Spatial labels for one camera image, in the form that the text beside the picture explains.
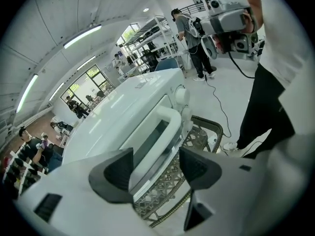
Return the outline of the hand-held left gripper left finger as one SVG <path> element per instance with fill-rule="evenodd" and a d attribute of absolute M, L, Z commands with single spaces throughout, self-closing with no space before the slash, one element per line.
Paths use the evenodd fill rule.
<path fill-rule="evenodd" d="M 133 204 L 129 180 L 134 170 L 133 148 L 115 151 L 115 155 L 94 166 L 89 173 L 92 190 L 112 204 Z"/>

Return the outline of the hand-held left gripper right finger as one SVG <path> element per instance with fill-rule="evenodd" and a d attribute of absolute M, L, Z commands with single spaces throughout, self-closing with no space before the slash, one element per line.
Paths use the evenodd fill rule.
<path fill-rule="evenodd" d="M 210 188 L 222 176 L 221 166 L 211 156 L 209 152 L 179 148 L 180 169 L 193 191 Z"/>

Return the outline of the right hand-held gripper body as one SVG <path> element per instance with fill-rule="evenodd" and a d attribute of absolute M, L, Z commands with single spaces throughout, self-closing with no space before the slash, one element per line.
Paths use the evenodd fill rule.
<path fill-rule="evenodd" d="M 247 0 L 211 0 L 209 15 L 200 21 L 204 34 L 201 44 L 206 55 L 216 59 L 218 53 L 238 52 L 244 55 L 252 53 L 257 34 L 242 33 L 245 22 L 242 17 L 247 9 L 255 21 L 253 10 Z"/>

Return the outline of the white oven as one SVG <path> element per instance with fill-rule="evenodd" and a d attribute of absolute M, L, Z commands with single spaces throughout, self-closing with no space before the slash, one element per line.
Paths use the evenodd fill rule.
<path fill-rule="evenodd" d="M 116 151 L 131 136 L 154 106 L 167 95 L 182 118 L 189 106 L 189 91 L 178 68 L 127 79 L 102 100 L 71 132 L 63 151 L 63 164 Z"/>

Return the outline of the person's right hand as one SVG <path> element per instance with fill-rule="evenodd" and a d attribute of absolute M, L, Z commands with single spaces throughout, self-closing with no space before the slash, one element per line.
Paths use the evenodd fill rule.
<path fill-rule="evenodd" d="M 247 9 L 244 9 L 242 17 L 245 22 L 245 27 L 242 30 L 242 33 L 248 33 L 248 34 L 255 33 L 257 31 L 257 25 L 252 14 Z"/>

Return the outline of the person's left white shoe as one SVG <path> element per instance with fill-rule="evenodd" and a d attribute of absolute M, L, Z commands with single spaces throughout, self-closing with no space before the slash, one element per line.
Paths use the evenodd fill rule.
<path fill-rule="evenodd" d="M 222 146 L 222 150 L 225 151 L 225 152 L 233 152 L 233 151 L 237 151 L 238 150 L 238 144 L 237 142 L 229 142 L 229 143 L 226 143 Z"/>

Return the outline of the dark wicker glass-top table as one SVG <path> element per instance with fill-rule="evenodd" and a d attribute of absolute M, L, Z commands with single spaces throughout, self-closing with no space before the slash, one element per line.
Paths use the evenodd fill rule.
<path fill-rule="evenodd" d="M 172 149 L 157 177 L 148 181 L 145 189 L 134 195 L 135 211 L 150 228 L 164 222 L 190 198 L 190 188 L 180 169 L 179 147 L 212 153 L 219 149 L 222 126 L 198 116 L 192 116 L 191 120 L 191 131 Z"/>

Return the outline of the person's white shirt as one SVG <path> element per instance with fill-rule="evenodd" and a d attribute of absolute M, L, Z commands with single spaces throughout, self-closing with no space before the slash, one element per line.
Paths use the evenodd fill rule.
<path fill-rule="evenodd" d="M 283 0 L 261 0 L 265 45 L 259 63 L 286 88 L 311 51 L 306 35 Z"/>

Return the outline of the blue folding chair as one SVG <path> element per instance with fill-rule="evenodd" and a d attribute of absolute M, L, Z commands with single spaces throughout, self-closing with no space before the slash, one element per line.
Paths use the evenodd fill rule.
<path fill-rule="evenodd" d="M 166 58 L 161 60 L 157 66 L 155 71 L 162 71 L 167 69 L 181 68 L 175 58 Z"/>

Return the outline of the white metal rack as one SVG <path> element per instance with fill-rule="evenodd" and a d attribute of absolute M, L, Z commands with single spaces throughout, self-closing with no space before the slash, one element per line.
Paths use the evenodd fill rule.
<path fill-rule="evenodd" d="M 152 70 L 143 61 L 145 54 L 153 54 L 157 62 L 178 55 L 178 45 L 164 16 L 155 15 L 142 27 L 137 23 L 129 25 L 119 37 L 117 46 L 123 55 L 138 67 L 139 72 Z"/>

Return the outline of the person's black trousers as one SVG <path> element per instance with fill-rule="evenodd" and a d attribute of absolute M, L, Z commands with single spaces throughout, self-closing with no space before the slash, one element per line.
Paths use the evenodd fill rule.
<path fill-rule="evenodd" d="M 254 152 L 245 155 L 246 158 L 255 159 L 260 152 L 271 150 L 278 142 L 295 134 L 293 126 L 279 102 L 279 96 L 283 92 L 284 87 L 276 77 L 259 64 L 241 124 L 237 149 L 246 148 L 268 130 L 270 133 Z"/>

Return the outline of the ceiling tube light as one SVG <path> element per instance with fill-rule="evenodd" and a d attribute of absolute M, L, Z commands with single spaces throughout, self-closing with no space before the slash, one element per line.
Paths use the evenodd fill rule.
<path fill-rule="evenodd" d="M 54 93 L 51 95 L 51 97 L 49 98 L 49 101 L 51 101 L 54 97 L 55 97 L 55 95 L 58 93 L 58 91 L 63 87 L 63 85 L 64 85 L 64 82 L 62 82 L 58 87 L 57 87 L 57 89 L 54 91 Z"/>
<path fill-rule="evenodd" d="M 87 65 L 89 62 L 91 62 L 92 60 L 94 60 L 96 58 L 96 56 L 91 57 L 90 59 L 88 59 L 87 61 L 85 61 L 83 64 L 81 64 L 78 68 L 77 71 L 79 71 L 82 67 L 84 67 L 85 65 Z"/>
<path fill-rule="evenodd" d="M 17 100 L 17 103 L 16 103 L 16 107 L 15 107 L 15 113 L 19 113 L 20 110 L 22 109 L 23 107 L 23 104 L 31 90 L 31 88 L 33 87 L 34 83 L 36 82 L 38 78 L 38 74 L 33 74 L 31 76 L 31 78 L 29 79 L 29 81 L 26 83 L 26 85 L 23 87 L 20 95 L 19 95 L 19 98 Z"/>
<path fill-rule="evenodd" d="M 74 38 L 72 38 L 71 40 L 67 41 L 66 43 L 63 44 L 63 47 L 65 49 L 69 48 L 71 45 L 73 45 L 74 43 L 78 42 L 79 40 L 81 40 L 82 38 L 98 31 L 99 29 L 102 28 L 102 25 L 99 24 L 99 25 L 96 25 L 94 27 L 91 27 L 85 31 L 83 31 L 82 33 L 76 35 Z"/>

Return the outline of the dark framed window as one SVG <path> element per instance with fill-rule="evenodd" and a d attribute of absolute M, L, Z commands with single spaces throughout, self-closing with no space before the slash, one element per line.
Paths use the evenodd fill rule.
<path fill-rule="evenodd" d="M 61 96 L 61 99 L 66 102 L 66 97 L 70 96 L 73 100 L 88 104 L 90 101 L 86 96 L 95 100 L 99 92 L 107 96 L 113 89 L 114 86 L 108 78 L 97 65 L 94 65 L 69 86 Z"/>

